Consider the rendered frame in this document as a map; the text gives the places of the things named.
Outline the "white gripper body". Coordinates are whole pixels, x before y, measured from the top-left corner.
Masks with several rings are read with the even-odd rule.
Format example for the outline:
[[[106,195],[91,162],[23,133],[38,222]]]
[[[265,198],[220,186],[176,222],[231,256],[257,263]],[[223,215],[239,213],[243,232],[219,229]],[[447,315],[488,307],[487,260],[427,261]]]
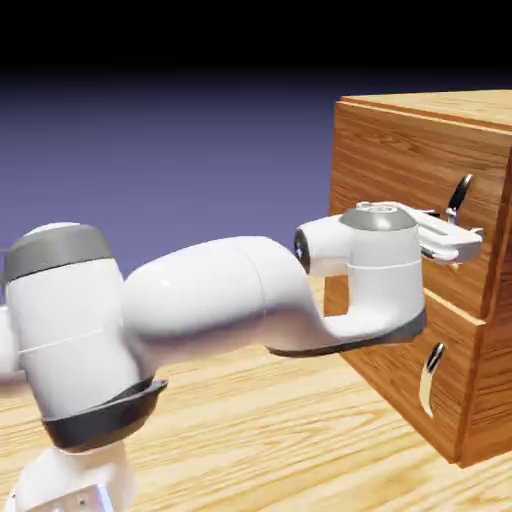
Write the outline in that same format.
[[[483,242],[475,230],[443,220],[432,210],[401,208],[417,223],[421,254],[437,263],[466,263],[478,257]]]

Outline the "light wood cabinet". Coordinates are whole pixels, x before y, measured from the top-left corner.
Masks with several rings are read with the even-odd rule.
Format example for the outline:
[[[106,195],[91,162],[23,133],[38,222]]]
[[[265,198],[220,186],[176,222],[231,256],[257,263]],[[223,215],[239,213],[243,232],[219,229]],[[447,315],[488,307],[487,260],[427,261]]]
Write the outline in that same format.
[[[346,96],[330,212],[395,200],[483,232],[477,259],[424,266],[428,325],[346,361],[448,461],[512,451],[512,90]]]

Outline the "wooden cabinet door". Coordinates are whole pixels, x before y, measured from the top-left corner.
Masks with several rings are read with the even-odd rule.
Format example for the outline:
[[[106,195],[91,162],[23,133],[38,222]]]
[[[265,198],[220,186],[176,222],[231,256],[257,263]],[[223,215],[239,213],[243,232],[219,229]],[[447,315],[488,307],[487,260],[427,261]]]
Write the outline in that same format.
[[[445,459],[460,457],[469,404],[473,349],[485,322],[427,290],[427,326],[413,342],[348,352],[344,359]],[[428,415],[420,403],[424,364],[436,345],[444,351],[431,380]]]
[[[427,262],[432,292],[485,320],[510,304],[512,119],[481,124],[346,99],[335,107],[329,210],[397,201],[443,212],[461,178],[473,180],[458,222],[484,231],[479,256],[459,269]]]

